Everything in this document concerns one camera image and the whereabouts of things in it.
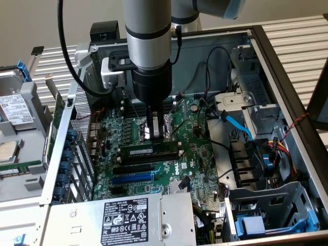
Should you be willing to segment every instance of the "screw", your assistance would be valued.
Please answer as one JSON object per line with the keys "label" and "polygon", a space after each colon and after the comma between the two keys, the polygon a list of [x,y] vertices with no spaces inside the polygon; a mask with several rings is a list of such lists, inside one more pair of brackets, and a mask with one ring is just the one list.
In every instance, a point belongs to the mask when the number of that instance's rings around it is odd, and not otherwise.
{"label": "screw", "polygon": [[251,98],[250,96],[245,96],[245,97],[244,97],[244,102],[245,102],[245,103],[248,104],[248,103],[250,103],[251,101],[252,101],[252,98]]}

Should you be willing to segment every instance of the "blue slot latch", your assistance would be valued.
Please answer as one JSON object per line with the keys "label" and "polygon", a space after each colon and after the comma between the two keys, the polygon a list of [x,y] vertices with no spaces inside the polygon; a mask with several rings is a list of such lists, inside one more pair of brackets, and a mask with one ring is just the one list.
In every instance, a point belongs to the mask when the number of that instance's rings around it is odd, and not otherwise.
{"label": "blue slot latch", "polygon": [[27,70],[26,65],[24,63],[22,63],[20,60],[17,63],[17,68],[23,73],[24,79],[27,82],[31,82],[32,81],[31,76],[30,76],[30,73]]}
{"label": "blue slot latch", "polygon": [[239,217],[235,222],[237,236],[240,239],[250,239],[317,231],[319,229],[319,221],[314,210],[309,210],[307,214],[307,218],[298,220],[290,227],[270,230],[264,228],[261,216]]}

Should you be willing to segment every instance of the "hard drive label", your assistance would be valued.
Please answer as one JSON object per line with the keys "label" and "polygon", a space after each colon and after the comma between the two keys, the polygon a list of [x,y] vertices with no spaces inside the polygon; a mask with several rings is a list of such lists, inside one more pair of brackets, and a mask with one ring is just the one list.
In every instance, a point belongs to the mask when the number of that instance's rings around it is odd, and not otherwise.
{"label": "hard drive label", "polygon": [[20,94],[1,96],[0,105],[7,119],[13,126],[33,122],[30,111]]}
{"label": "hard drive label", "polygon": [[148,198],[106,202],[102,219],[103,246],[148,242]]}

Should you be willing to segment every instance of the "green circuit board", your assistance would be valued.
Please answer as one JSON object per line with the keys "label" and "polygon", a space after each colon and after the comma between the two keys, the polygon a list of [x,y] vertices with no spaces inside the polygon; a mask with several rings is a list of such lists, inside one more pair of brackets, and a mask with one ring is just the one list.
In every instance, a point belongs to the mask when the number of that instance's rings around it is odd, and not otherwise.
{"label": "green circuit board", "polygon": [[[93,200],[109,199],[122,196],[133,196],[141,194],[158,193],[169,194],[172,188],[177,185],[187,175],[191,178],[191,197],[195,204],[202,206],[203,209],[218,210],[219,199],[214,201],[213,192],[218,191],[218,183],[209,181],[204,174],[204,168],[207,169],[207,176],[217,177],[216,167],[210,161],[213,150],[212,144],[207,140],[197,137],[193,129],[197,126],[197,113],[191,111],[190,106],[199,106],[199,100],[185,98],[183,104],[178,105],[172,118],[174,119],[174,129],[183,121],[170,139],[164,141],[179,141],[182,143],[183,154],[178,160],[160,161],[152,163],[153,170],[158,171],[153,181],[132,182],[124,184],[112,184],[112,178],[117,176],[113,174],[113,168],[120,167],[117,163],[117,151],[122,146],[129,145],[147,145],[149,141],[140,142],[139,125],[146,122],[146,118],[128,118],[121,117],[119,111],[111,110],[106,112],[98,120],[105,126],[107,132],[100,134],[103,141],[110,141],[110,148],[106,149],[106,156],[96,158],[96,184]],[[200,114],[200,125],[203,125],[204,113]],[[98,149],[96,156],[101,155]],[[203,168],[200,168],[200,158],[203,162]],[[112,194],[113,187],[123,187],[123,194]]]}

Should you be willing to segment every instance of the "dark frame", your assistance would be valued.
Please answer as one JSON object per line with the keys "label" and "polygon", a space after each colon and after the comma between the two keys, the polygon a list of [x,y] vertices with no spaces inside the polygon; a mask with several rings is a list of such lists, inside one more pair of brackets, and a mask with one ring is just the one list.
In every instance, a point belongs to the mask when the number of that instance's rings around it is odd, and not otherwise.
{"label": "dark frame", "polygon": [[328,123],[318,121],[318,117],[324,110],[324,106],[328,100],[328,59],[323,67],[320,78],[314,89],[309,105],[307,106],[307,112],[310,114],[310,118],[313,121],[313,125],[318,130],[328,131]]}

